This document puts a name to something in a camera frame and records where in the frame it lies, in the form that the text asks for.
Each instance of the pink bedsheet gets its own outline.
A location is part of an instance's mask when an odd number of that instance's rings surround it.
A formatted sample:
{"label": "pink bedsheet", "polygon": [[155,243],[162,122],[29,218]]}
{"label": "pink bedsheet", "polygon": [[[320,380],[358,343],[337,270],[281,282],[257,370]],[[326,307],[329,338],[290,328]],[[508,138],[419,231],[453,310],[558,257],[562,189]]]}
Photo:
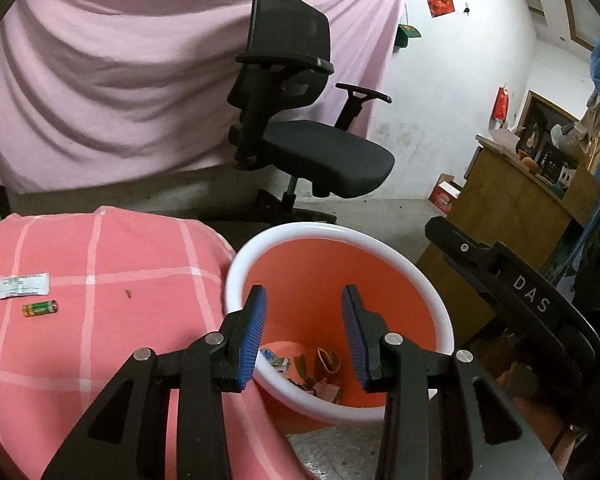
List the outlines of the pink bedsheet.
{"label": "pink bedsheet", "polygon": [[[44,298],[59,304],[56,314],[25,318],[22,305],[39,296],[0,301],[0,441],[30,480],[135,349],[174,351],[219,327],[233,255],[200,222],[112,207],[0,223],[0,277],[49,272]],[[234,479],[304,479],[255,385],[223,395]],[[174,395],[169,479],[176,410]]]}
{"label": "pink bedsheet", "polygon": [[[305,0],[331,23],[331,76],[291,116],[333,124],[336,82],[376,89],[404,0]],[[226,96],[251,0],[17,0],[0,24],[0,183],[75,189],[230,160]],[[353,131],[365,135],[371,106]]]}

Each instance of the chair seat cushion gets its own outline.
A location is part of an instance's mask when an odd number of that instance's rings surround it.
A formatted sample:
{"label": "chair seat cushion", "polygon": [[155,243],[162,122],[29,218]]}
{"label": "chair seat cushion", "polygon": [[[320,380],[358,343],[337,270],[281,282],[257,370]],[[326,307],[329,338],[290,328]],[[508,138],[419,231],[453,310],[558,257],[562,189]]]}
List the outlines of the chair seat cushion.
{"label": "chair seat cushion", "polygon": [[269,123],[260,153],[279,170],[342,198],[375,190],[395,161],[382,146],[315,121]]}

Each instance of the trash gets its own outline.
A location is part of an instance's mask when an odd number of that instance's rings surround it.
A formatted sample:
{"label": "trash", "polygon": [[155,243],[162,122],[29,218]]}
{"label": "trash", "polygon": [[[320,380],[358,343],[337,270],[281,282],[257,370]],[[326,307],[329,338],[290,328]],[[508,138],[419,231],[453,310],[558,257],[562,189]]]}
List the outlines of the trash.
{"label": "trash", "polygon": [[286,374],[291,366],[291,361],[289,359],[286,357],[278,357],[267,347],[262,348],[261,352],[267,362],[274,367],[275,371],[279,374]]}
{"label": "trash", "polygon": [[342,396],[342,388],[336,384],[328,383],[326,378],[315,383],[312,390],[315,392],[316,397],[333,404],[337,404]]}
{"label": "trash", "polygon": [[49,293],[49,274],[9,276],[0,280],[0,300],[20,296],[46,296]]}
{"label": "trash", "polygon": [[317,383],[323,379],[327,379],[333,383],[340,371],[340,356],[336,352],[327,352],[322,348],[318,348],[318,355],[314,363],[314,378]]}
{"label": "trash", "polygon": [[294,357],[296,371],[304,384],[291,381],[301,390],[306,391],[314,397],[318,397],[326,402],[337,404],[342,396],[342,388],[333,381],[337,380],[337,374],[340,371],[340,357],[336,352],[327,352],[319,348],[314,363],[314,376],[309,377],[306,371],[306,358],[304,354]]}

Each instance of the plastic basin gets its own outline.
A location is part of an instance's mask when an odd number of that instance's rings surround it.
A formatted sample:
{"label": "plastic basin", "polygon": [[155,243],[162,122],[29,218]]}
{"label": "plastic basin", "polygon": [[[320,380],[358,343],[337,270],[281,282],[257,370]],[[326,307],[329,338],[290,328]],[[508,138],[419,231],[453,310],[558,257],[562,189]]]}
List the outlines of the plastic basin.
{"label": "plastic basin", "polygon": [[365,306],[380,312],[393,332],[427,350],[454,350],[446,308],[424,275],[397,251],[352,229],[296,222],[260,233],[230,267],[225,311],[241,309],[254,284],[267,291],[263,346],[291,359],[304,353],[309,370],[318,348],[342,359],[338,379],[343,394],[333,404],[302,391],[258,356],[254,378],[274,423],[285,433],[384,419],[384,394],[366,394],[350,366],[340,304],[346,285],[357,285]]}

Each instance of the cardboard box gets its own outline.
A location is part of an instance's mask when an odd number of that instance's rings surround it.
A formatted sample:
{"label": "cardboard box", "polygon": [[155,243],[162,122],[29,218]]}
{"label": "cardboard box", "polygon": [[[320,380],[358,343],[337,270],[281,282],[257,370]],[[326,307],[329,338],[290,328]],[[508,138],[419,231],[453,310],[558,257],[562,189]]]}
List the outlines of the cardboard box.
{"label": "cardboard box", "polygon": [[462,187],[454,182],[453,175],[442,173],[429,195],[429,201],[446,215],[451,211],[461,191]]}

